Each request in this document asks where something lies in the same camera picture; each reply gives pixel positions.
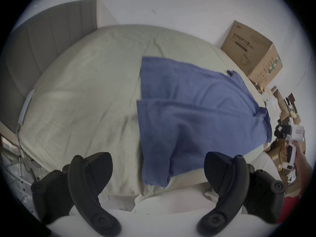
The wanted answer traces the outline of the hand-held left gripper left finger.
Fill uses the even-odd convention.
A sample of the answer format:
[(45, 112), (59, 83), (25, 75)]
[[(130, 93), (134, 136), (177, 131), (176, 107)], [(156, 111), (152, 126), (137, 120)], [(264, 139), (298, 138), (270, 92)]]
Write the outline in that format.
[(75, 206), (79, 214), (98, 234), (118, 236), (119, 221), (105, 211), (98, 196), (113, 173), (109, 152), (98, 152), (86, 158), (73, 157), (70, 164), (54, 170), (31, 185), (33, 204), (39, 221), (45, 225), (68, 216)]

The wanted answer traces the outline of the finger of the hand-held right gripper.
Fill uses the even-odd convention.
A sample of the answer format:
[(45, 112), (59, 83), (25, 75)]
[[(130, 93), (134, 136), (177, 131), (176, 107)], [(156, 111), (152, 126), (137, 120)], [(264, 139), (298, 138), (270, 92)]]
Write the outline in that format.
[(277, 139), (284, 139), (285, 138), (284, 127), (285, 127), (285, 125), (283, 125), (283, 124), (278, 124), (276, 126), (275, 131), (274, 131), (274, 136)]

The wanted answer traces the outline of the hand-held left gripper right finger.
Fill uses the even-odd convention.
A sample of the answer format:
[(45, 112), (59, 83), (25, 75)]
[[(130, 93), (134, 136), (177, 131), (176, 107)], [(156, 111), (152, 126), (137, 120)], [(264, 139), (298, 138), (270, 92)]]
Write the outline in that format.
[(198, 222), (200, 235), (219, 234), (242, 207), (266, 223), (277, 223), (286, 190), (282, 181), (262, 169), (255, 170), (242, 155), (232, 158), (220, 152), (206, 154), (204, 174), (219, 199)]

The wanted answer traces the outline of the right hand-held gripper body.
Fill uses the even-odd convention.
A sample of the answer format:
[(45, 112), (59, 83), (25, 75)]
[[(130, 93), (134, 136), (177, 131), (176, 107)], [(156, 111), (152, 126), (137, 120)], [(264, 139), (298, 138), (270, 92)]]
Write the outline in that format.
[(288, 124), (282, 126), (282, 136), (288, 142), (287, 159), (286, 162), (282, 163), (282, 168), (292, 171), (297, 151), (293, 142), (302, 143), (305, 141), (305, 128), (302, 125), (294, 124), (293, 118), (289, 118)]

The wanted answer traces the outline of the person's right hand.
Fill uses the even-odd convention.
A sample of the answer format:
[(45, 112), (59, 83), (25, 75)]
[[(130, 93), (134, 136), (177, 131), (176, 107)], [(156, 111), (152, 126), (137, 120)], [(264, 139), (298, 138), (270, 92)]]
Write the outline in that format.
[[(292, 141), (292, 144), (296, 147), (296, 154), (295, 154), (295, 159), (294, 159), (294, 162), (295, 163), (299, 163), (299, 162), (303, 162), (303, 161), (306, 161), (306, 156), (302, 150), (302, 145), (303, 144), (300, 144), (298, 143), (297, 141)], [(289, 149), (289, 142), (288, 141), (285, 141), (285, 155), (286, 155), (286, 160), (285, 162), (289, 161), (290, 159), (290, 156), (289, 156), (289, 153), (288, 153), (288, 149)]]

